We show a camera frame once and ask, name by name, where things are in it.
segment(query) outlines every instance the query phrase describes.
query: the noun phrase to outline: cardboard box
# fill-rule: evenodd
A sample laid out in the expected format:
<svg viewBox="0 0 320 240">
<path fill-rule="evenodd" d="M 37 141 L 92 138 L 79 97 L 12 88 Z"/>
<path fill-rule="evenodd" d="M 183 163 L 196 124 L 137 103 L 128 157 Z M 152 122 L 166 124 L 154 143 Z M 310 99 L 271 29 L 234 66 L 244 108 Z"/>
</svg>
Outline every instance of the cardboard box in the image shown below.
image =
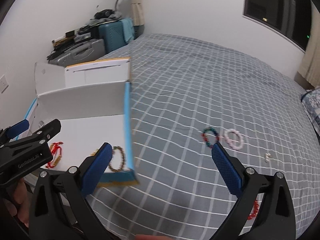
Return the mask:
<svg viewBox="0 0 320 240">
<path fill-rule="evenodd" d="M 122 147 L 125 166 L 121 172 L 112 172 L 108 167 L 99 186 L 136 184 L 130 126 L 130 61 L 117 58 L 67 68 L 37 63 L 37 98 L 25 117 L 30 129 L 18 138 L 57 118 L 61 132 L 48 144 L 63 142 L 62 158 L 52 170 L 66 171 L 70 166 L 79 166 L 108 142 L 113 147 Z M 111 164 L 118 169 L 121 162 L 121 154 L 116 150 Z"/>
</svg>

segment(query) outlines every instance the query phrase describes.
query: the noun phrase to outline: human hand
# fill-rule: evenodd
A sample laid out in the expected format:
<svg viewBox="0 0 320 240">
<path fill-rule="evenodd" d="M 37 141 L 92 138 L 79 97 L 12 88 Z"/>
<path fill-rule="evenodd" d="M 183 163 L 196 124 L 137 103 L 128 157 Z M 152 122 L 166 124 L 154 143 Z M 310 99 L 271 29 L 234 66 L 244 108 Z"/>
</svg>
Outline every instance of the human hand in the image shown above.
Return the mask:
<svg viewBox="0 0 320 240">
<path fill-rule="evenodd" d="M 172 239 L 167 236 L 136 235 L 135 240 L 172 240 Z"/>
<path fill-rule="evenodd" d="M 24 179 L 20 179 L 17 187 L 12 195 L 13 199 L 20 205 L 19 210 L 17 211 L 16 207 L 4 199 L 4 203 L 10 213 L 10 215 L 15 216 L 18 214 L 18 219 L 25 224 L 26 227 L 29 227 L 29 199 L 27 193 L 26 184 L 24 184 Z"/>
</svg>

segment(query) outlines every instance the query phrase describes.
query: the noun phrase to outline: window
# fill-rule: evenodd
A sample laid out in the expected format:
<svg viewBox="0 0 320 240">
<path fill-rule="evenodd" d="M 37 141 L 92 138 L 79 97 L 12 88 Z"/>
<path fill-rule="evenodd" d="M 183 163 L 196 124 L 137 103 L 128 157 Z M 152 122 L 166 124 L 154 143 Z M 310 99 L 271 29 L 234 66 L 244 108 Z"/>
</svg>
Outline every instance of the window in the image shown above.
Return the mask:
<svg viewBox="0 0 320 240">
<path fill-rule="evenodd" d="M 244 15 L 275 29 L 306 50 L 311 29 L 310 0 L 246 0 Z"/>
</svg>

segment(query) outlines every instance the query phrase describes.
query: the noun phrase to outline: bracelet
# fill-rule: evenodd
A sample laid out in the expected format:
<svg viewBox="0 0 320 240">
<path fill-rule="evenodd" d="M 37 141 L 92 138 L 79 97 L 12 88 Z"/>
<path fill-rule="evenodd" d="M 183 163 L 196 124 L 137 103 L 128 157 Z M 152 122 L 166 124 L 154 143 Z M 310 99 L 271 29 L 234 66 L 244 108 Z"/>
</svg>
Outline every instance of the bracelet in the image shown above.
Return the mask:
<svg viewBox="0 0 320 240">
<path fill-rule="evenodd" d="M 119 171 L 122 171 L 123 168 L 124 168 L 125 156 L 124 156 L 124 151 L 123 151 L 123 149 L 122 149 L 120 146 L 114 146 L 114 147 L 113 147 L 113 150 L 112 150 L 112 157 L 113 157 L 114 154 L 115 154 L 115 150 L 119 150 L 120 153 L 121 153 L 121 156 L 122 156 L 122 163 L 121 163 L 121 165 L 120 165 L 120 168 L 119 168 L 119 169 L 114 169 L 114 168 L 112 167 L 112 165 L 111 165 L 111 161 L 110 161 L 110 163 L 109 163 L 108 166 L 109 166 L 109 169 L 110 169 L 112 172 L 119 172 Z"/>
<path fill-rule="evenodd" d="M 47 163 L 46 168 L 48 168 L 48 169 L 54 168 L 55 166 L 57 166 L 57 164 L 61 160 L 62 148 L 59 146 L 61 144 L 63 144 L 63 142 L 52 143 L 50 145 L 49 149 L 50 149 L 51 154 L 53 156 L 53 160 Z"/>
<path fill-rule="evenodd" d="M 95 156 L 99 149 L 96 149 L 93 153 L 90 154 L 90 156 Z"/>
<path fill-rule="evenodd" d="M 239 138 L 239 142 L 240 142 L 239 146 L 236 146 L 232 143 L 232 141 L 230 140 L 230 138 L 228 136 L 229 133 L 234 133 Z M 235 130 L 235 129 L 225 130 L 224 131 L 224 138 L 225 138 L 226 143 L 230 146 L 231 149 L 237 150 L 237 151 L 242 149 L 243 143 L 244 143 L 243 136 L 237 130 Z"/>
<path fill-rule="evenodd" d="M 212 148 L 213 145 L 209 142 L 209 140 L 206 136 L 206 132 L 208 132 L 208 131 L 211 131 L 214 134 L 214 136 L 216 137 L 216 140 L 217 140 L 216 142 L 218 142 L 220 140 L 220 136 L 219 136 L 218 132 L 212 127 L 207 127 L 203 130 L 201 136 L 203 137 L 203 140 L 204 140 L 205 144 L 207 145 L 207 147 Z"/>
<path fill-rule="evenodd" d="M 259 210 L 259 203 L 258 203 L 257 200 L 255 200 L 254 204 L 253 204 L 253 211 L 249 215 L 248 220 L 251 220 L 251 219 L 255 218 L 257 216 L 257 214 L 258 214 L 258 210 Z"/>
</svg>

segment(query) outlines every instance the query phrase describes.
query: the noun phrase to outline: beige curtain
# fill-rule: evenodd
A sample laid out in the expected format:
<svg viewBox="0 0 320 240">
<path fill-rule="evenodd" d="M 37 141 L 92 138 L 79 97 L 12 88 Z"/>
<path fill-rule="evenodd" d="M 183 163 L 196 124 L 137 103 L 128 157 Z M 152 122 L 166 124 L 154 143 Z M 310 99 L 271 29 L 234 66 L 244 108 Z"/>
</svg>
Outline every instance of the beige curtain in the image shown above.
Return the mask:
<svg viewBox="0 0 320 240">
<path fill-rule="evenodd" d="M 298 72 L 314 87 L 320 85 L 320 13 L 313 3 L 310 39 Z"/>
<path fill-rule="evenodd" d="M 142 0 L 131 0 L 131 10 L 132 10 L 133 25 L 134 26 L 144 25 Z"/>
</svg>

